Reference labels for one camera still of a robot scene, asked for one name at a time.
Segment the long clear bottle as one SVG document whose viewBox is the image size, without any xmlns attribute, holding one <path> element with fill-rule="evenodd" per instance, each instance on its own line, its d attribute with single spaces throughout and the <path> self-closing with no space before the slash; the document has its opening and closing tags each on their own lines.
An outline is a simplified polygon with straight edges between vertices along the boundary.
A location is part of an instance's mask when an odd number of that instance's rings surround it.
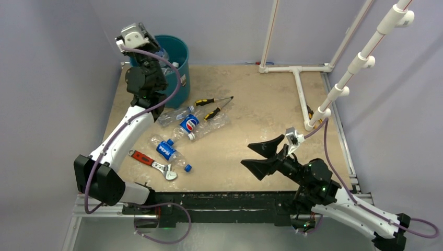
<svg viewBox="0 0 443 251">
<path fill-rule="evenodd" d="M 180 67 L 178 62 L 172 62 L 172 67 L 167 68 L 165 71 L 166 75 L 174 74 L 174 69 L 178 69 Z"/>
</svg>

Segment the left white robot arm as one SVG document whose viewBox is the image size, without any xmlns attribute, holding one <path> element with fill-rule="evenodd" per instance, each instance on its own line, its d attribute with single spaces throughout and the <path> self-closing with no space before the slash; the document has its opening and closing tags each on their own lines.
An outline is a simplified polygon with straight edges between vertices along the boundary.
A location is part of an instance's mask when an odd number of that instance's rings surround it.
<svg viewBox="0 0 443 251">
<path fill-rule="evenodd" d="M 133 100 L 117 127 L 88 156 L 78 155 L 74 171 L 78 191 L 84 194 L 84 207 L 88 214 L 89 199 L 99 205 L 113 206 L 118 202 L 135 204 L 143 214 L 154 211 L 156 200 L 153 190 L 146 185 L 129 183 L 118 174 L 121 164 L 141 135 L 158 119 L 170 97 L 163 91 L 168 87 L 160 63 L 166 63 L 157 53 L 159 45 L 145 44 L 135 48 L 118 43 L 124 55 L 133 58 L 138 66 L 129 69 L 127 91 Z"/>
</svg>

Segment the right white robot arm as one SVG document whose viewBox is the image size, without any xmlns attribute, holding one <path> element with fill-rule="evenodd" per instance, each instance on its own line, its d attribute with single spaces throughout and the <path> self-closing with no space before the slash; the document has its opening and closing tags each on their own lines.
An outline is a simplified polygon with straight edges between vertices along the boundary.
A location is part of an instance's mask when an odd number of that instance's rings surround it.
<svg viewBox="0 0 443 251">
<path fill-rule="evenodd" d="M 348 225 L 370 238 L 378 250 L 405 249 L 404 234 L 411 221 L 408 215 L 385 212 L 354 196 L 332 179 L 331 170 L 320 158 L 301 164 L 287 144 L 278 151 L 283 139 L 284 135 L 280 135 L 270 141 L 250 143 L 248 148 L 263 159 L 244 159 L 242 165 L 258 180 L 280 172 L 298 184 L 299 194 L 289 205 L 296 212 L 322 214 Z"/>
</svg>

